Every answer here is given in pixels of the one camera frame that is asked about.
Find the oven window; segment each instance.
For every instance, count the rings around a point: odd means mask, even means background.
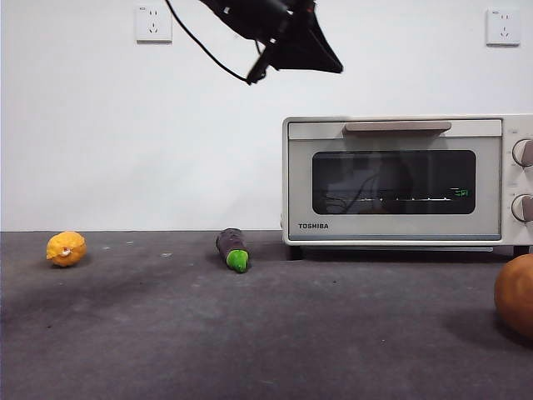
[[[470,150],[318,152],[317,214],[469,214],[476,207]]]

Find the white wall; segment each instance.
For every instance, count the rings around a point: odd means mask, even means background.
[[[173,3],[247,73],[252,42]],[[269,70],[252,87],[176,24],[172,45],[137,45],[136,4],[3,0],[3,231],[277,229],[287,116],[533,112],[531,0],[319,1],[345,72]],[[485,10],[505,5],[522,44],[488,48]]]

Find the orange pumpkin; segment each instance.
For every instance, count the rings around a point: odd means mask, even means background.
[[[87,251],[85,239],[77,232],[61,232],[47,245],[47,260],[59,267],[70,267],[80,261]]]
[[[514,258],[501,269],[494,301],[507,325],[533,339],[533,254]]]

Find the oven door handle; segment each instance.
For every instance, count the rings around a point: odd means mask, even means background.
[[[342,132],[348,135],[360,134],[424,134],[436,135],[451,129],[448,121],[376,121],[347,122]]]

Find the oven door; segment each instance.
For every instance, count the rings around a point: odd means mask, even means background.
[[[501,121],[287,127],[292,241],[501,239]]]

